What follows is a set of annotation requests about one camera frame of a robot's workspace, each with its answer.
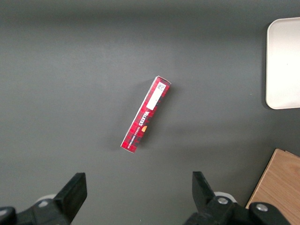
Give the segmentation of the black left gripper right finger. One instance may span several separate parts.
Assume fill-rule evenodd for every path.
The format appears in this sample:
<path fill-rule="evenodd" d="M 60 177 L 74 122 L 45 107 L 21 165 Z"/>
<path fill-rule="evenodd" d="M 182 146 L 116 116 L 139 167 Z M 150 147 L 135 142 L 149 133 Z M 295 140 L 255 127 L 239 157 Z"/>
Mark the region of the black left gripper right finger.
<path fill-rule="evenodd" d="M 197 212 L 186 225 L 289 225 L 275 206 L 254 202 L 246 209 L 224 194 L 215 194 L 202 172 L 192 174 L 192 195 Z"/>

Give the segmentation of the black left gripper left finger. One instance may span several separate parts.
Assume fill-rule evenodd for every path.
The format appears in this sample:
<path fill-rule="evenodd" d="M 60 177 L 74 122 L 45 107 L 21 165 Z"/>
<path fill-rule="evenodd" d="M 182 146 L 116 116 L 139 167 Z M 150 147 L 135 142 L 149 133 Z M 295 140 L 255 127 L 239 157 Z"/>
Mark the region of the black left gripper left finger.
<path fill-rule="evenodd" d="M 55 195 L 46 195 L 22 212 L 0 208 L 2 225 L 70 225 L 87 197 L 86 174 L 76 173 Z"/>

